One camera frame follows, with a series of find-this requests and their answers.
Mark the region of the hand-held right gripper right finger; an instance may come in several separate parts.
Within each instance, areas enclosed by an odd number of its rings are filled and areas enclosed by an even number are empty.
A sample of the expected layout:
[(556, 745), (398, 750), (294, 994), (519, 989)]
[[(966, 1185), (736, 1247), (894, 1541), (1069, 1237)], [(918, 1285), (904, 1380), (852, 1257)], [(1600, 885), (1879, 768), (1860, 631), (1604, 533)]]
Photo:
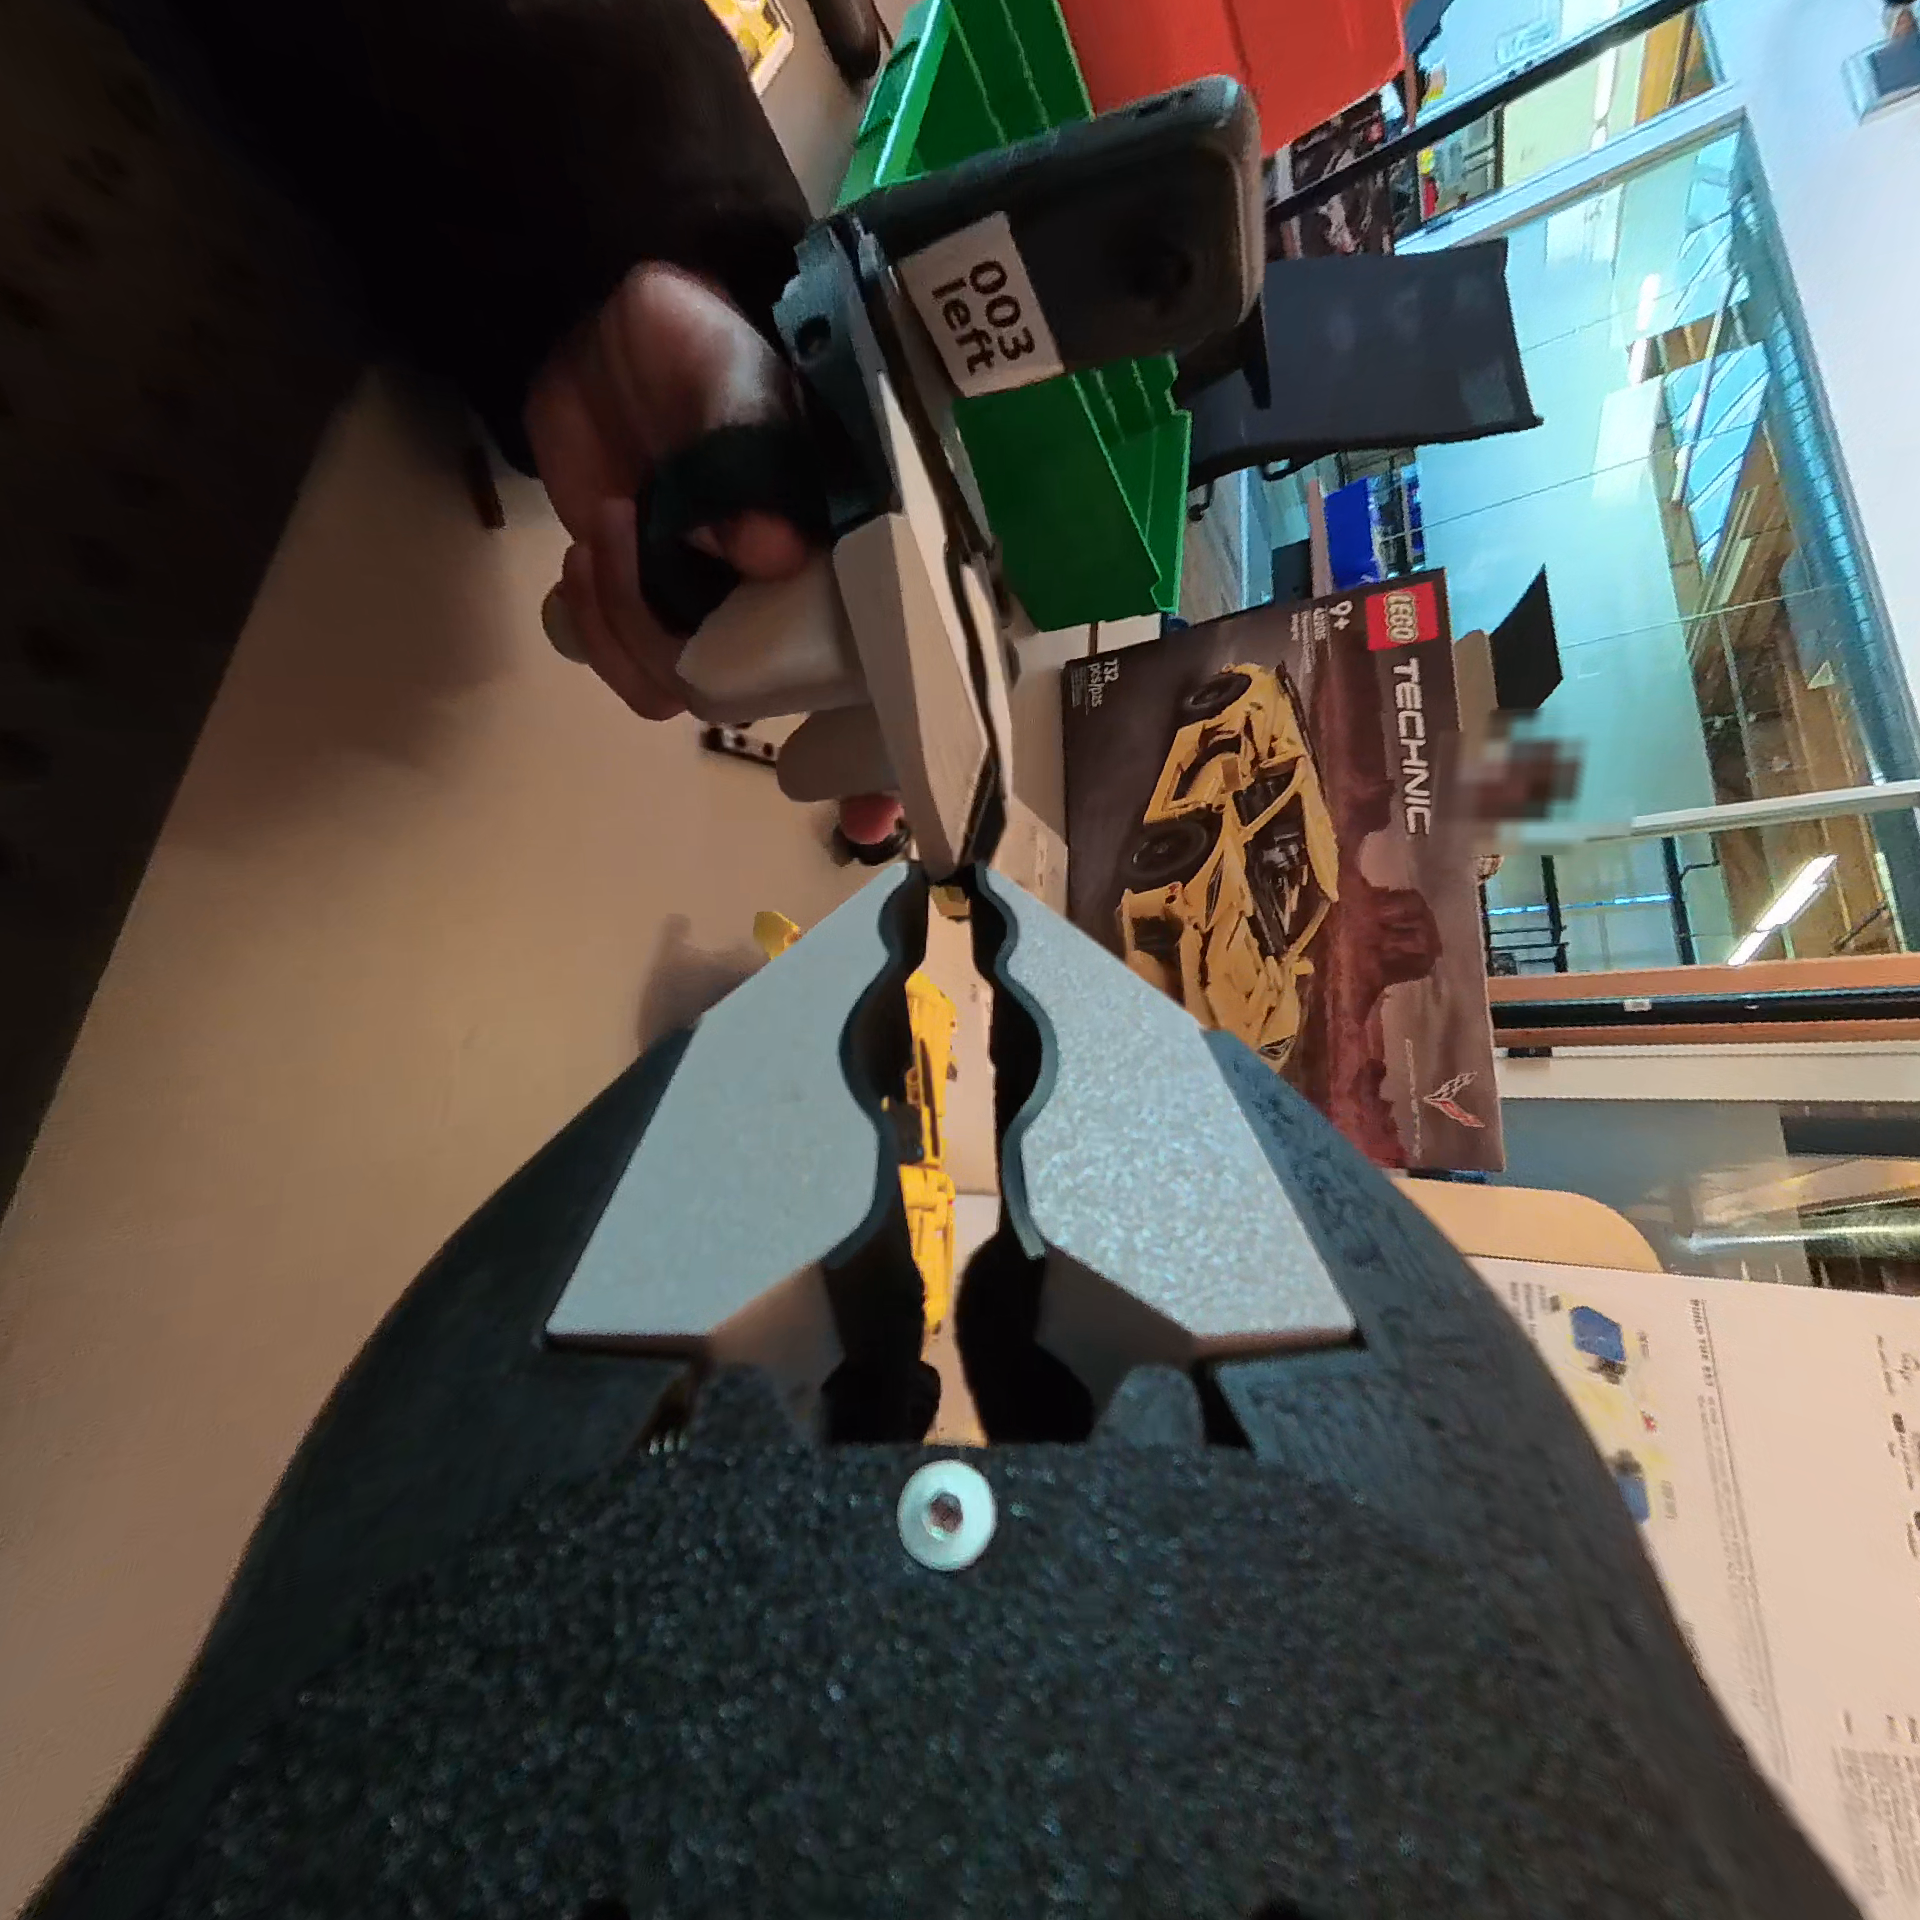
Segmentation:
[(999, 1226), (958, 1281), (990, 1444), (1085, 1439), (1127, 1378), (1342, 1352), (1360, 1324), (1212, 1032), (994, 869), (973, 869), (992, 994)]

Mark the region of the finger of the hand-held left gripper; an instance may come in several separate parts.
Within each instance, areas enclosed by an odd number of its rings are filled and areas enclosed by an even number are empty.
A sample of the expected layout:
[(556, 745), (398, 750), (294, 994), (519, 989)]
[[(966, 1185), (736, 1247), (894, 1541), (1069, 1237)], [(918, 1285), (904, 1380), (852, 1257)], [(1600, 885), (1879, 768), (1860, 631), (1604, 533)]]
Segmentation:
[(832, 570), (930, 878), (963, 878), (1000, 840), (1000, 632), (979, 558), (908, 511), (842, 536)]
[(1020, 661), (1000, 628), (994, 575), (981, 554), (959, 560), (959, 616), (966, 676), (986, 740), (963, 863), (988, 865), (1000, 848), (1016, 799), (1014, 688)]

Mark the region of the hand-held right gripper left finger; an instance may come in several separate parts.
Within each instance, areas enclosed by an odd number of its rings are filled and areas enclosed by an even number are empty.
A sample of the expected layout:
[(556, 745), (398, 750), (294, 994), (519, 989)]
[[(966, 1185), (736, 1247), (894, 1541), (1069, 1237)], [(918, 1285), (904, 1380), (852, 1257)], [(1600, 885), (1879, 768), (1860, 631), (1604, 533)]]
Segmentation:
[(885, 869), (686, 1032), (547, 1317), (582, 1352), (750, 1366), (835, 1444), (939, 1405), (900, 1188), (927, 879)]

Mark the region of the instruction booklet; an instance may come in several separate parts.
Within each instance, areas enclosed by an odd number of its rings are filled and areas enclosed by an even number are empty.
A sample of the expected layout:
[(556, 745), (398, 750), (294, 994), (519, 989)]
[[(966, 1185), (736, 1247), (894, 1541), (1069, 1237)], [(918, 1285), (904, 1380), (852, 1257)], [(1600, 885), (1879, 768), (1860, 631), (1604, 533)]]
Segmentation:
[[(1066, 840), (1020, 799), (1000, 836), (994, 865), (1044, 905), (1066, 911)], [(956, 1010), (943, 1104), (946, 1169), (959, 1193), (997, 1193), (992, 984), (973, 960), (971, 920), (952, 919), (935, 903), (927, 910), (927, 944), (920, 969)]]

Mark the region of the yellow toy brick car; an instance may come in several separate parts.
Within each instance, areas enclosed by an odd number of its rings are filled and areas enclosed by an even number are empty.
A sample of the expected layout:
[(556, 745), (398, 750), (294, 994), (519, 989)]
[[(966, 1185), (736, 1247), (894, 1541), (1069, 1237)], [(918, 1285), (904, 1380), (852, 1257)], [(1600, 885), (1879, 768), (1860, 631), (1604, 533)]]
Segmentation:
[(946, 1089), (952, 1079), (956, 1008), (924, 972), (904, 980), (909, 1058), (902, 1087), (883, 1100), (894, 1132), (898, 1184), (920, 1281), (920, 1352), (952, 1302), (956, 1184), (946, 1166)]

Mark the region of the person's left forearm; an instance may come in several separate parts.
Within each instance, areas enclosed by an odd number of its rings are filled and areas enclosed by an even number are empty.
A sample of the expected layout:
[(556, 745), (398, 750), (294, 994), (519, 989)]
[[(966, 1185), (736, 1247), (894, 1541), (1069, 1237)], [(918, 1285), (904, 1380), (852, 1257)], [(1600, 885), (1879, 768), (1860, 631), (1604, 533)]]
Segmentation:
[(536, 375), (639, 265), (767, 329), (806, 196), (699, 1), (88, 5), (323, 230), (520, 473)]

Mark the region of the grey desk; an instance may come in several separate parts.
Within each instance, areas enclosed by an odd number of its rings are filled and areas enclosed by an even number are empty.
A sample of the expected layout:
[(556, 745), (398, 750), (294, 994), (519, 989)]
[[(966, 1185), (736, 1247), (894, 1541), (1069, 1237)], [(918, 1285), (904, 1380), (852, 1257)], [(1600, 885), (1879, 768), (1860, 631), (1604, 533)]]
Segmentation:
[(5, 1216), (5, 1913), (188, 1674), (428, 1252), (799, 869), (550, 637), (566, 535), (354, 276), (326, 426)]

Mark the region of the person's left hand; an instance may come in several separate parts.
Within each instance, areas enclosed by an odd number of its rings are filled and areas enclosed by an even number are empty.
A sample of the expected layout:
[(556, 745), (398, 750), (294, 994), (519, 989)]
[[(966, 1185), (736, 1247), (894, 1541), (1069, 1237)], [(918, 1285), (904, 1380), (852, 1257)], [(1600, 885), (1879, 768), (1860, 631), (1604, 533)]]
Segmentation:
[(639, 263), (532, 381), (520, 424), (566, 535), (548, 637), (646, 721), (686, 711), (683, 641), (639, 591), (638, 494), (710, 431), (797, 412), (776, 348), (698, 272)]

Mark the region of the red storage bin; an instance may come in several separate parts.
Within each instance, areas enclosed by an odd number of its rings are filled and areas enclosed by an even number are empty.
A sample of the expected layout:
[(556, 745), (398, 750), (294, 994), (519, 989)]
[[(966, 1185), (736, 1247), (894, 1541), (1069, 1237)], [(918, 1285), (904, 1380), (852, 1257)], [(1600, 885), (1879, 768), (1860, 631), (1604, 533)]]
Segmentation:
[(1403, 69), (1408, 1), (1061, 1), (1093, 106), (1192, 79), (1255, 101), (1263, 150), (1292, 145)]

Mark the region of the green storage bin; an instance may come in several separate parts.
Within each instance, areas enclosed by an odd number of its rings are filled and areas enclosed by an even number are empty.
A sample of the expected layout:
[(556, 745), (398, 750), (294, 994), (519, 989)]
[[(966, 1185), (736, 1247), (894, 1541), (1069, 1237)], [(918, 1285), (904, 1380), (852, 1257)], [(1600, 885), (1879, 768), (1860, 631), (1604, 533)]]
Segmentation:
[[(915, 5), (836, 200), (1091, 114), (1058, 5)], [(956, 407), (1004, 570), (1039, 631), (1176, 609), (1190, 418), (1170, 385), (1170, 359), (1136, 359)]]

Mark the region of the toy car box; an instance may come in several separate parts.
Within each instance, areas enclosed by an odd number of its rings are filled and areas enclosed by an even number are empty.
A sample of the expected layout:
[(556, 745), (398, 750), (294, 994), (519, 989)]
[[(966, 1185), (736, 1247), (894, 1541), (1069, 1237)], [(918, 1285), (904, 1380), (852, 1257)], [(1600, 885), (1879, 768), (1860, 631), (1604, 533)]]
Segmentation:
[(1442, 568), (1062, 666), (1067, 917), (1382, 1166), (1503, 1168)]

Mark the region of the black office chair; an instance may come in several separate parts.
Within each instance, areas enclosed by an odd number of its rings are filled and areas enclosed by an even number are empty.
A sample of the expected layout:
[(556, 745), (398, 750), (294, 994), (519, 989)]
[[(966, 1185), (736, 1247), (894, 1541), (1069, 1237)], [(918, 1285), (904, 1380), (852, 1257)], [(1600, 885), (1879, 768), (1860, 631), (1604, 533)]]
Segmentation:
[(1251, 314), (1180, 359), (1172, 398), (1190, 418), (1190, 488), (1542, 423), (1501, 234), (1430, 253), (1275, 258)]

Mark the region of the black floor lamp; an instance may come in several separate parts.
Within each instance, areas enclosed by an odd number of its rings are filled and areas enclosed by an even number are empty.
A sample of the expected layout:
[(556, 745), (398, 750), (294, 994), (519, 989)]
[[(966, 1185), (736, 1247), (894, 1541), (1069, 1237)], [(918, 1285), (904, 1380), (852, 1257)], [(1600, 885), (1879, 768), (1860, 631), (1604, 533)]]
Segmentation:
[(1336, 167), (1335, 172), (1301, 183), (1284, 196), (1275, 190), (1267, 192), (1267, 222), (1271, 225), (1306, 216), (1306, 213), (1327, 204), (1349, 186), (1365, 185), (1374, 177), (1389, 176), (1403, 159), (1416, 159), (1419, 153), (1435, 149), (1440, 141), (1469, 127), (1482, 116), (1496, 111), (1534, 88), (1541, 88), (1580, 66), (1600, 58), (1635, 37), (1662, 28), (1669, 18), (1687, 13), (1696, 1), (1637, 1), (1622, 10), (1604, 18), (1584, 33), (1564, 39), (1549, 53), (1503, 73), (1485, 86), (1454, 101), (1421, 122), (1411, 122), (1398, 134), (1391, 134), (1368, 153)]

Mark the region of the white paper notice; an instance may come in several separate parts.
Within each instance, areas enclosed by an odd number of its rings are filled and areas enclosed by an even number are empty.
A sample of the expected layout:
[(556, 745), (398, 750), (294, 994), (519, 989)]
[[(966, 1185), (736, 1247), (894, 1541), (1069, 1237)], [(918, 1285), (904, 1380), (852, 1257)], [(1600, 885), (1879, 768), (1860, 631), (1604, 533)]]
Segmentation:
[(1917, 1916), (1917, 1302), (1478, 1258), (1638, 1525), (1773, 1789), (1866, 1916)]

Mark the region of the perforated grey panel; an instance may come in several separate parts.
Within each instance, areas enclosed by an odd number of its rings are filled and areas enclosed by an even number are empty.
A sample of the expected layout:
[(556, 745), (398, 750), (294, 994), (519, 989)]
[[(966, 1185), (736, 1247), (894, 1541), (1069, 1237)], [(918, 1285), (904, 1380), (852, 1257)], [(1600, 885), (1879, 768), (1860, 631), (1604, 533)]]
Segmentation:
[(368, 367), (299, 200), (336, 5), (3, 7), (11, 1204), (323, 436)]

